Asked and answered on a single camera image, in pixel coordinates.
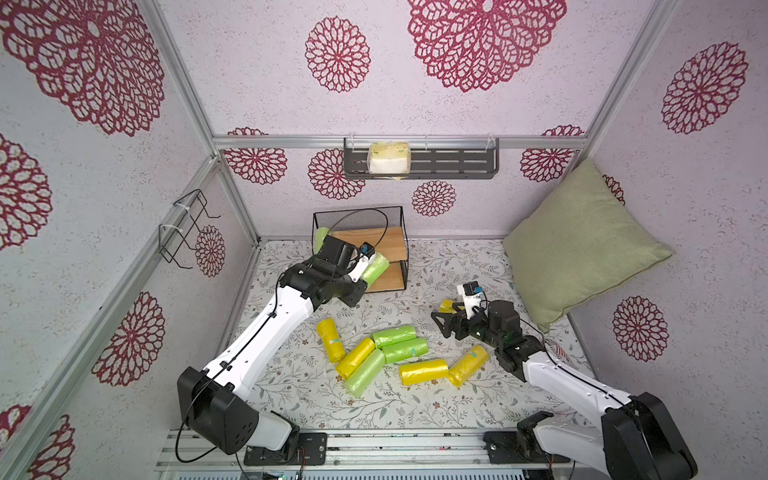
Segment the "yellow trash bag roll diagonal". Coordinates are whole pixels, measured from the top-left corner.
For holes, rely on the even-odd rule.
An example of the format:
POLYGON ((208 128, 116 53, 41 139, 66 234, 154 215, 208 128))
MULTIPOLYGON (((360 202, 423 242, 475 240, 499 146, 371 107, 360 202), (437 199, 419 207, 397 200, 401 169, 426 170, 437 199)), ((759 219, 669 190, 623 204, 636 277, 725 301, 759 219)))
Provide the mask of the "yellow trash bag roll diagonal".
POLYGON ((343 380, 348 380, 362 363, 375 350, 375 342, 370 338, 364 338, 351 352, 349 352, 336 366, 338 375, 343 380))

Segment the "grey wall metal rack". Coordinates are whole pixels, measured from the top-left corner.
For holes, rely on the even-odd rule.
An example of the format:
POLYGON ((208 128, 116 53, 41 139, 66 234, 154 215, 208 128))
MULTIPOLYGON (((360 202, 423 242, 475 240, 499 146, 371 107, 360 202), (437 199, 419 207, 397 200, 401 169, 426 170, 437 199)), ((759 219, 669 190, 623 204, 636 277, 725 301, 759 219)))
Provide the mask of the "grey wall metal rack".
POLYGON ((499 143, 499 138, 490 136, 456 146, 432 146, 425 140, 411 148, 407 173, 374 173, 368 166, 368 149, 345 137, 344 173, 354 180, 489 180, 499 171, 499 143))

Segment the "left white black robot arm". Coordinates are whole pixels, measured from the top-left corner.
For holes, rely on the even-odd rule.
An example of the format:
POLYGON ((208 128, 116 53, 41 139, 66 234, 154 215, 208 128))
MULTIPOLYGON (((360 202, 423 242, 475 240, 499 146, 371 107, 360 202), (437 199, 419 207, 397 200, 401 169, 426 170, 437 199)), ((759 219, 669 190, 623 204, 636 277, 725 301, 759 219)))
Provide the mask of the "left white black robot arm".
POLYGON ((178 378, 182 426, 228 455, 252 448, 295 459, 299 426, 255 409, 248 399, 279 348, 320 306, 333 299, 357 305, 369 287, 363 275, 376 258, 369 243, 355 246, 327 235, 318 252, 281 273, 240 336, 205 367, 189 367, 178 378))

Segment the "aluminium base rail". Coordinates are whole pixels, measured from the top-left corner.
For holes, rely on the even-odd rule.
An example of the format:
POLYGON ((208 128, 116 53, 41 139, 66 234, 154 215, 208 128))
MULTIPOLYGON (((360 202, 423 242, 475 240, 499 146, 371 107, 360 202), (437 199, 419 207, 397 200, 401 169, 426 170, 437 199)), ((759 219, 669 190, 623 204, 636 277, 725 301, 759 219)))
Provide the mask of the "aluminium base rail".
POLYGON ((400 470, 554 470, 574 465, 567 456, 529 453, 513 429, 306 430, 289 460, 263 448, 237 454, 214 451, 200 435, 171 431, 154 470, 172 472, 400 470))

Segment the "green trash bag roll top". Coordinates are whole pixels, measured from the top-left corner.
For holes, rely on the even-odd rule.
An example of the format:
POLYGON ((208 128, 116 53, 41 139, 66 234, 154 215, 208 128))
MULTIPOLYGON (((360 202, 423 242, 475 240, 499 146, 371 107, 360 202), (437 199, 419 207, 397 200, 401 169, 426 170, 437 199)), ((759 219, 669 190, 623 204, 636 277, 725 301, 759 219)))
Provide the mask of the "green trash bag roll top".
POLYGON ((360 279, 371 287, 389 268, 389 260, 381 253, 376 253, 363 271, 360 279))

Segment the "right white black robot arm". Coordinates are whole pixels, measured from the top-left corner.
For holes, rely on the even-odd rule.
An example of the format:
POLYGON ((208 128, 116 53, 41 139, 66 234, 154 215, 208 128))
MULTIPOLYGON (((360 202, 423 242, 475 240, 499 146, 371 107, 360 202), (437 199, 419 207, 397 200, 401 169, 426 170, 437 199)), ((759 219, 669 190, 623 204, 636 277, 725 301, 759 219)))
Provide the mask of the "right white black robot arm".
POLYGON ((539 411, 483 440, 494 464, 568 459, 612 479, 692 479, 698 465, 665 404, 613 389, 558 361, 542 337, 524 334, 509 301, 465 301, 431 315, 441 334, 490 346, 503 370, 581 414, 589 426, 539 411))

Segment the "white sponge block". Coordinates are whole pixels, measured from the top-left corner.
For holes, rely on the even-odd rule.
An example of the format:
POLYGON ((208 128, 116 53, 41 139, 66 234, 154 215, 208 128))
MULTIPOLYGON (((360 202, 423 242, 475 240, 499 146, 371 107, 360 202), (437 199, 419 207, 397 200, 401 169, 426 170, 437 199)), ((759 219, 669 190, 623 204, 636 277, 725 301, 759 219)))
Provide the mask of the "white sponge block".
POLYGON ((376 142, 368 150, 367 169, 372 175, 410 173, 411 148, 407 142, 376 142))

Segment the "yellow trash bag roll left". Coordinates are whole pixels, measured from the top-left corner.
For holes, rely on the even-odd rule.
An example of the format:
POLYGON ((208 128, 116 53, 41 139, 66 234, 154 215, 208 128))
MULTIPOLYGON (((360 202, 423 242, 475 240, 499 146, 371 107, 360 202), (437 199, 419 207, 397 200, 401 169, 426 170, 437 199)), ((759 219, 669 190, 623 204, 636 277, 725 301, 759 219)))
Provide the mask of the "yellow trash bag roll left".
POLYGON ((340 339, 337 326, 332 318, 321 321, 316 328, 329 362, 331 364, 339 363, 346 355, 345 348, 340 339))

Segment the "yellow trash bag roll centre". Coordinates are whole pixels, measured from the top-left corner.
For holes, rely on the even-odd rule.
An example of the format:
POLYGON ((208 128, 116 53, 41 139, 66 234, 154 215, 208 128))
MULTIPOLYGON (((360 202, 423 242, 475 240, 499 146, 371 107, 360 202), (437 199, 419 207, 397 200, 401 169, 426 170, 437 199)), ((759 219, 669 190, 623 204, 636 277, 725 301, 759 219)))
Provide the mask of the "yellow trash bag roll centre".
POLYGON ((398 373, 404 386, 440 380, 448 375, 449 367, 444 359, 427 360, 398 367, 398 373))

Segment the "yellow trash bag roll far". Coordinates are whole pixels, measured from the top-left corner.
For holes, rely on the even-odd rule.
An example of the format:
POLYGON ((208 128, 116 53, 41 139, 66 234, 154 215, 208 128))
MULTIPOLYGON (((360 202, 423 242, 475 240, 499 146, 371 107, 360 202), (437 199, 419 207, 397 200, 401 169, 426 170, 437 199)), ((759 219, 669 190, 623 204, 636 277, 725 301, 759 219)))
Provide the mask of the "yellow trash bag roll far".
POLYGON ((447 314, 455 314, 457 312, 457 308, 454 306, 454 301, 450 299, 443 300, 441 302, 441 305, 439 306, 439 312, 447 313, 447 314))

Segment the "black wire wooden shelf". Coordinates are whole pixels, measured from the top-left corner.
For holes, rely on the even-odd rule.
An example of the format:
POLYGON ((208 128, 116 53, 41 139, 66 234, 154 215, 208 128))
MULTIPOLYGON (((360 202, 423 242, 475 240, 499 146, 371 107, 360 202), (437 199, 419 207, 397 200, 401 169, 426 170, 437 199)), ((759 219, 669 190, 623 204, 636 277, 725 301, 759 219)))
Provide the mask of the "black wire wooden shelf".
POLYGON ((368 289, 369 293, 405 290, 409 247, 402 206, 364 207, 319 211, 312 215, 312 233, 327 228, 340 240, 361 247, 368 243, 389 264, 368 289))

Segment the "green cushion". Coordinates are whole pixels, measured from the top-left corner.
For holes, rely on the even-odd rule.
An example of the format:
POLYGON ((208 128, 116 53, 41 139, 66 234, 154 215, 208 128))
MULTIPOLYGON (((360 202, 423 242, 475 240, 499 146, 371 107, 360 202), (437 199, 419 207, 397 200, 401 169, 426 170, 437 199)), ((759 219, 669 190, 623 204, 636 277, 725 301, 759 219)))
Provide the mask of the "green cushion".
POLYGON ((503 240, 514 286, 544 332, 574 307, 668 260, 586 160, 503 240))

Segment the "pale green trash bag roll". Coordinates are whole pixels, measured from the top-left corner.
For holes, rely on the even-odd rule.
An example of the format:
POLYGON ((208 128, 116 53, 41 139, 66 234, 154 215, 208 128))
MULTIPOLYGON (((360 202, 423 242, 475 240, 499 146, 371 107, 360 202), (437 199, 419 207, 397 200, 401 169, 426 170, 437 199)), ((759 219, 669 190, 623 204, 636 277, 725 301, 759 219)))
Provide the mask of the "pale green trash bag roll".
POLYGON ((385 364, 386 358, 384 353, 380 349, 374 349, 347 379, 345 384, 347 392, 355 398, 360 398, 383 370, 385 364))

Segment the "yellow trash bag roll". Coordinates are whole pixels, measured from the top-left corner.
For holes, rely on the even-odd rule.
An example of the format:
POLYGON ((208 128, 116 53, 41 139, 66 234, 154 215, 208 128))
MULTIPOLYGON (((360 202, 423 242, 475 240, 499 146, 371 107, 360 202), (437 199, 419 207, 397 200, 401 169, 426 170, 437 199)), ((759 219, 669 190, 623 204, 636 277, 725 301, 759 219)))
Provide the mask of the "yellow trash bag roll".
POLYGON ((398 373, 404 386, 440 380, 448 375, 449 367, 444 359, 427 360, 398 367, 398 373))
POLYGON ((447 314, 455 314, 457 312, 457 308, 454 306, 454 301, 450 299, 443 300, 441 302, 441 305, 439 306, 439 312, 447 313, 447 314))
POLYGON ((339 363, 346 355, 345 348, 340 339, 337 326, 332 318, 321 321, 316 328, 329 362, 331 364, 339 363))
POLYGON ((489 359, 481 345, 473 346, 464 356, 449 368, 448 380, 456 388, 468 381, 489 359))

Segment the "yellow trash bag roll right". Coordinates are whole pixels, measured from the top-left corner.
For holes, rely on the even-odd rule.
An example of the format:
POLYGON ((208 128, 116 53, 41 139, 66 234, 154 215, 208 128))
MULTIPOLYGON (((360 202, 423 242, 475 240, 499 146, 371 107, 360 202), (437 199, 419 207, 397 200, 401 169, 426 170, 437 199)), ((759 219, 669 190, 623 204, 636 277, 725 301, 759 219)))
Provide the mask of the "yellow trash bag roll right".
POLYGON ((489 359, 481 345, 473 346, 464 356, 449 368, 448 380, 456 388, 468 381, 489 359))

